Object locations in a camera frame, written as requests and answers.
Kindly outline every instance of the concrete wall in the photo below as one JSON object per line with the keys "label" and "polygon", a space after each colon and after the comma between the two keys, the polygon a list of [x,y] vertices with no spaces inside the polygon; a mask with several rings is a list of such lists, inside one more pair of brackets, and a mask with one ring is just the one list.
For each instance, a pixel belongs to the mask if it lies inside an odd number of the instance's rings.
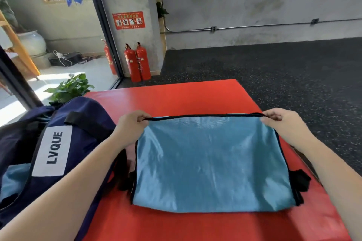
{"label": "concrete wall", "polygon": [[[362,0],[164,0],[171,30],[362,18]],[[168,49],[362,36],[362,21],[167,34]]]}
{"label": "concrete wall", "polygon": [[[128,73],[124,57],[125,43],[135,49],[137,42],[147,49],[150,69],[153,74],[159,74],[163,63],[160,30],[157,19],[156,0],[102,0],[117,51],[125,73]],[[121,12],[143,11],[145,28],[117,30],[112,14]]]}
{"label": "concrete wall", "polygon": [[50,51],[62,53],[103,52],[104,38],[92,0],[83,4],[53,3],[43,0],[9,0],[18,21],[38,30]]}

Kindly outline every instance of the instruction picture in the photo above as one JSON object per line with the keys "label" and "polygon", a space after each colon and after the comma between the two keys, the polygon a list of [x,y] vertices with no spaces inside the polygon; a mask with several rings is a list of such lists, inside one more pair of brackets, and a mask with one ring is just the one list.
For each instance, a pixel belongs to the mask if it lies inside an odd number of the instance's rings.
{"label": "instruction picture", "polygon": [[120,12],[112,14],[117,30],[145,28],[143,12]]}

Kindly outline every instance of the concrete pillar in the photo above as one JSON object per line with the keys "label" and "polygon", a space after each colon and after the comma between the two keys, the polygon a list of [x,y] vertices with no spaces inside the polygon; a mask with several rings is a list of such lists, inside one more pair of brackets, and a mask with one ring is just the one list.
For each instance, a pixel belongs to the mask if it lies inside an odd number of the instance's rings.
{"label": "concrete pillar", "polygon": [[[156,0],[102,0],[107,14],[108,22],[111,27],[112,35],[117,47],[122,68],[126,76],[129,75],[126,59],[124,57],[125,43],[128,43],[132,49],[136,48],[139,41],[146,48],[150,64],[151,74],[160,74],[163,53],[160,37],[160,28],[157,18]],[[112,14],[123,12],[142,11],[146,27],[139,29],[117,30],[113,21]]]}

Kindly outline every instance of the red mat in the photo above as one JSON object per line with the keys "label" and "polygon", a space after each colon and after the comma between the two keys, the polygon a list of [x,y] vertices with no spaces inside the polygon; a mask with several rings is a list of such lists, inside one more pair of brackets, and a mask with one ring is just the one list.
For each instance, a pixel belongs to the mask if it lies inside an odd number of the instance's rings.
{"label": "red mat", "polygon": [[[87,97],[101,103],[114,121],[136,109],[152,116],[260,112],[235,79],[90,92]],[[309,173],[287,143],[281,144],[290,169]],[[351,240],[314,177],[302,194],[305,204],[276,213],[174,214],[132,206],[126,193],[114,190],[102,199],[84,240]]]}

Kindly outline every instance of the hand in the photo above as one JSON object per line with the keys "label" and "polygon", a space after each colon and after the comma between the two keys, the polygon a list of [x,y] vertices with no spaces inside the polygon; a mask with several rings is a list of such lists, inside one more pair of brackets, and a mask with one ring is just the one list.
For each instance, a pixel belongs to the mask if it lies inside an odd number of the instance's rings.
{"label": "hand", "polygon": [[110,138],[119,141],[122,148],[136,142],[148,126],[148,120],[145,119],[150,117],[151,115],[140,110],[122,115]]}
{"label": "hand", "polygon": [[264,111],[263,114],[266,117],[261,117],[261,122],[275,129],[288,144],[298,150],[305,148],[305,142],[316,139],[295,111],[274,108]]}

